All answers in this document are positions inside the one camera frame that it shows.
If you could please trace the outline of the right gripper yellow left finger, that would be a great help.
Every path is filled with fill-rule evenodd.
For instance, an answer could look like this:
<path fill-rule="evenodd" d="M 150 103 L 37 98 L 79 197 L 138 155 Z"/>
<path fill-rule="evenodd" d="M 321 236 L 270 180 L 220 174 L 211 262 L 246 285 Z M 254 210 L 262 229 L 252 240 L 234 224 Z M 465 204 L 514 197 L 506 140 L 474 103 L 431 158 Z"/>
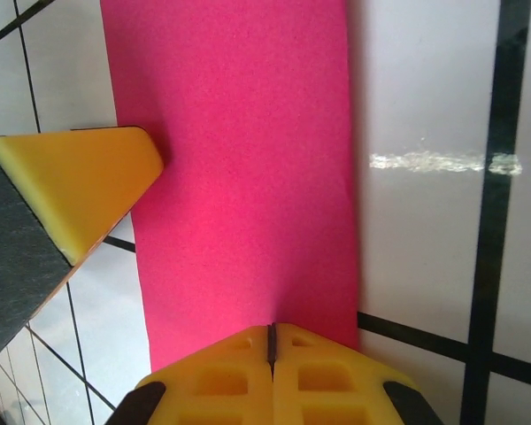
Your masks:
<path fill-rule="evenodd" d="M 111 424 L 272 424 L 273 326 L 229 336 L 145 376 Z"/>

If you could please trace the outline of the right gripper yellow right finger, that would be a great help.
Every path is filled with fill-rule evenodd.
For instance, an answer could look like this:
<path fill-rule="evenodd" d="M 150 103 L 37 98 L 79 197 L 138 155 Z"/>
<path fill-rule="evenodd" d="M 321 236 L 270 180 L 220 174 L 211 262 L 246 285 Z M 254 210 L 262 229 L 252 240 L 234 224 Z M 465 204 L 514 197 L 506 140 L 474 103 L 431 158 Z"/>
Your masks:
<path fill-rule="evenodd" d="M 269 326 L 274 424 L 441 424 L 407 375 L 288 323 Z"/>

